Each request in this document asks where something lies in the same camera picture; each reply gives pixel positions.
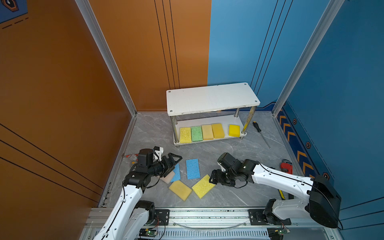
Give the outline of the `small bright yellow sponge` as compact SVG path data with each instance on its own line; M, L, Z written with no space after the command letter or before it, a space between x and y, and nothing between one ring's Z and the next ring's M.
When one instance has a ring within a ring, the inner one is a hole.
M241 135L241 128L238 125L229 125L229 136L239 138Z

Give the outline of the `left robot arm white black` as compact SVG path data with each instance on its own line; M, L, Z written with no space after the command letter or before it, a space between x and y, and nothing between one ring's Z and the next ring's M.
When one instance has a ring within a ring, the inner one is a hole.
M182 156L163 155L162 147L141 149L135 163L122 181L120 197L95 240L134 240L146 224L155 220L155 204L142 201L153 177L167 177Z

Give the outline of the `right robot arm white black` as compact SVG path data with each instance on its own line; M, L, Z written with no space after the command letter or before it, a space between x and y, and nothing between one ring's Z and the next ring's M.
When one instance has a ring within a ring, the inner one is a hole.
M342 227L339 219L342 198L323 176L315 178L292 175L269 168L258 161L240 161L229 153L218 159L209 182L234 187L239 180L245 184L273 187L293 196L293 199L270 199L262 212L249 211L253 225L290 225L292 219L312 219L331 229Z

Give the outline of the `large yellow textured sponge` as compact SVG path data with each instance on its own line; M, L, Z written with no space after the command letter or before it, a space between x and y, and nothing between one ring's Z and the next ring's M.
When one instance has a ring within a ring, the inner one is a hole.
M193 187L192 190L195 194L202 199L209 191L211 191L216 185L210 183L210 176L205 175L201 178Z

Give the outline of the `yellow foam sponge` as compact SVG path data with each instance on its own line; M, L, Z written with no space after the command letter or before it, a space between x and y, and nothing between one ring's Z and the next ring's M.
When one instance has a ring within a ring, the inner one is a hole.
M223 139L226 136L221 123L212 124L212 131L214 139Z

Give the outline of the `pale yellow orange sponge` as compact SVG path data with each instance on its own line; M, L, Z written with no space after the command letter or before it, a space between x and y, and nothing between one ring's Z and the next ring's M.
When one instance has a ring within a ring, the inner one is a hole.
M203 140L213 140L214 133L212 125L202 125Z

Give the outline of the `yellow green textured sponge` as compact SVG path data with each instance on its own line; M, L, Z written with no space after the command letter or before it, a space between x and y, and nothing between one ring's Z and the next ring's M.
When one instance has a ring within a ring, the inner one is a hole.
M180 128L180 144L192 143L192 129L191 127Z

